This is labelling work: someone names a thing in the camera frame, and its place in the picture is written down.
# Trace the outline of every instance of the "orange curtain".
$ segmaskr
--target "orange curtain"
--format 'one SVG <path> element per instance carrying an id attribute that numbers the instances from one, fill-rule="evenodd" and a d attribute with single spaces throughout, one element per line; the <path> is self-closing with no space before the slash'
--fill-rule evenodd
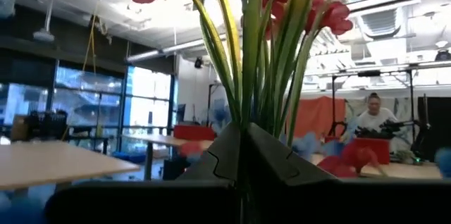
<path id="1" fill-rule="evenodd" d="M 327 135 L 332 126 L 332 98 L 303 99 L 299 101 L 295 127 L 295 137 L 303 137 L 308 132 L 315 132 L 318 139 L 321 134 Z M 346 116 L 345 100 L 335 99 L 335 121 L 344 121 Z M 343 127 L 337 126 L 336 135 L 340 135 Z"/>

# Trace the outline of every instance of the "man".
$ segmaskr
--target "man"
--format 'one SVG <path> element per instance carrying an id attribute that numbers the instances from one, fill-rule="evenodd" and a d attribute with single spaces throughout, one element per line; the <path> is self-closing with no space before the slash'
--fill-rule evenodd
<path id="1" fill-rule="evenodd" d="M 371 93 L 368 97 L 368 109 L 358 117 L 357 126 L 380 131 L 379 126 L 387 120 L 397 122 L 395 115 L 388 108 L 381 107 L 381 98 L 377 93 Z"/>

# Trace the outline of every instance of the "wooden table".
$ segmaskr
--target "wooden table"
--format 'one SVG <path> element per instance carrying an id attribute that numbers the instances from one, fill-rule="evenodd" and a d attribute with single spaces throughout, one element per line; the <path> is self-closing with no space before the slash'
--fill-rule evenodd
<path id="1" fill-rule="evenodd" d="M 154 144 L 161 144 L 167 147 L 179 147 L 184 143 L 189 142 L 186 139 L 177 139 L 173 136 L 165 135 L 122 135 L 122 137 L 133 140 L 143 140 L 147 142 L 146 162 L 144 163 L 144 179 L 151 180 L 152 178 L 152 161 L 154 158 Z M 213 143 L 211 140 L 199 141 L 202 149 L 208 149 Z"/>
<path id="2" fill-rule="evenodd" d="M 146 173 L 144 177 L 150 179 L 152 174 L 152 154 L 153 154 L 153 143 L 162 144 L 168 147 L 178 147 L 186 142 L 184 139 L 176 139 L 172 136 L 163 135 L 123 135 L 128 139 L 140 139 L 147 142 L 147 157 L 146 157 Z M 208 149 L 213 143 L 212 141 L 201 141 L 201 146 L 203 149 Z M 314 154 L 312 156 L 311 162 L 313 164 L 318 164 L 323 159 L 320 154 Z M 432 163 L 425 163 L 422 166 L 414 166 L 400 163 L 391 163 L 390 165 L 382 165 L 384 171 L 391 178 L 409 178 L 409 179 L 441 179 L 442 176 L 438 168 Z M 370 166 L 365 166 L 362 169 L 362 175 L 365 176 L 381 176 L 381 174 Z"/>
<path id="3" fill-rule="evenodd" d="M 318 164 L 323 160 L 320 154 L 314 154 L 311 158 L 313 164 Z M 401 163 L 391 163 L 389 165 L 381 165 L 382 169 L 391 178 L 408 178 L 408 179 L 442 179 L 440 171 L 433 163 L 425 163 L 422 166 L 407 165 Z M 381 176 L 378 170 L 371 166 L 362 168 L 362 175 L 365 176 Z"/>
<path id="4" fill-rule="evenodd" d="M 65 142 L 0 146 L 0 190 L 34 185 L 66 186 L 74 180 L 139 170 L 140 167 Z"/>

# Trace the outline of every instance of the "white shirt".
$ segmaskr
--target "white shirt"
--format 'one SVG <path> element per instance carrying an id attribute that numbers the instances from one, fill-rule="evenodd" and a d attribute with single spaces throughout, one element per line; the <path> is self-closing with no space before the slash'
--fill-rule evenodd
<path id="1" fill-rule="evenodd" d="M 391 120 L 392 122 L 397 122 L 395 115 L 388 108 L 381 108 L 379 110 L 379 114 L 376 116 L 370 115 L 368 111 L 363 112 L 357 118 L 357 125 L 359 127 L 365 127 L 367 129 L 375 129 L 380 132 L 382 125 L 386 120 Z"/>

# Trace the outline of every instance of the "red box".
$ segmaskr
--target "red box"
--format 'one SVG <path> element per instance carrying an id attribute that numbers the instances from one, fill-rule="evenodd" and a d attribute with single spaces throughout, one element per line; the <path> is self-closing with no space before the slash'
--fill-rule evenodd
<path id="1" fill-rule="evenodd" d="M 390 141 L 387 139 L 355 138 L 357 147 L 368 147 L 378 157 L 379 164 L 390 164 Z"/>
<path id="2" fill-rule="evenodd" d="M 214 131 L 210 127 L 198 125 L 174 126 L 174 137 L 186 140 L 214 140 Z"/>

